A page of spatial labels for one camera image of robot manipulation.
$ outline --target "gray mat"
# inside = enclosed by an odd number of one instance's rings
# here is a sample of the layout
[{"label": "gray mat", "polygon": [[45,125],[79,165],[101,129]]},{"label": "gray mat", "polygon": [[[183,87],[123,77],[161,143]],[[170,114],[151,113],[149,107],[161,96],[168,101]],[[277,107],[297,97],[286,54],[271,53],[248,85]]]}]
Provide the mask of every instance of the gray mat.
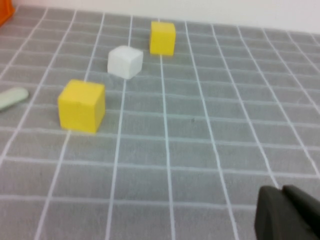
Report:
[{"label": "gray mat", "polygon": [[[174,21],[170,58],[152,20],[19,6],[0,28],[0,91],[30,91],[0,113],[1,240],[253,240],[260,186],[320,198],[320,36]],[[59,126],[70,79],[106,86],[97,135]]]}]

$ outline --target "yellow block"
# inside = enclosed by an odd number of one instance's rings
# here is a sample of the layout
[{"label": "yellow block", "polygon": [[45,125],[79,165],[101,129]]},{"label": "yellow block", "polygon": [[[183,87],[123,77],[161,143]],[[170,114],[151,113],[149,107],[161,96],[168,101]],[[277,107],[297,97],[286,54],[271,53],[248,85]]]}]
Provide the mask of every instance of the yellow block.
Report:
[{"label": "yellow block", "polygon": [[72,79],[58,97],[64,129],[96,133],[106,113],[105,86]]},{"label": "yellow block", "polygon": [[150,53],[173,56],[176,42],[176,28],[169,22],[151,22]]}]

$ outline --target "white block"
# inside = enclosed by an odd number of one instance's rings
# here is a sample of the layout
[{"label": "white block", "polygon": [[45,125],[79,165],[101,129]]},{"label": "white block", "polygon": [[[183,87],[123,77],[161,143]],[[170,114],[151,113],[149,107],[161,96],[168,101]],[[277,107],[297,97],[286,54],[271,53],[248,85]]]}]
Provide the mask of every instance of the white block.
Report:
[{"label": "white block", "polygon": [[131,79],[142,69],[144,52],[129,46],[118,46],[108,56],[108,73]]}]

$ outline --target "block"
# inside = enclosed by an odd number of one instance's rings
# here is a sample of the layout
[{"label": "block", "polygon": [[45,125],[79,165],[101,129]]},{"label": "block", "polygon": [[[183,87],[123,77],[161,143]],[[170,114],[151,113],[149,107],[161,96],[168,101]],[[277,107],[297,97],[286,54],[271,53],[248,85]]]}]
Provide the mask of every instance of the block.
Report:
[{"label": "block", "polygon": [[108,73],[132,79],[142,69],[144,52],[130,46],[118,46],[108,55]]},{"label": "block", "polygon": [[173,56],[176,43],[176,28],[169,22],[151,22],[150,54]]},{"label": "block", "polygon": [[58,97],[64,129],[96,133],[106,113],[105,86],[72,79]]}]

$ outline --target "gray surface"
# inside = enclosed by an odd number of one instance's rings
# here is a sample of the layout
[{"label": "gray surface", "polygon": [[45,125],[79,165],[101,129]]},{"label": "gray surface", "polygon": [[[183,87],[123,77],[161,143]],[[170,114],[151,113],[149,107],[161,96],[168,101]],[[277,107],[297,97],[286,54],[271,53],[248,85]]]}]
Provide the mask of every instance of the gray surface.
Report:
[{"label": "gray surface", "polygon": [[[1,240],[253,240],[261,185],[320,198],[320,36],[174,21],[159,57],[151,20],[20,6],[0,28],[0,91],[30,92],[0,113]],[[60,129],[71,78],[106,86],[97,135]]]}]

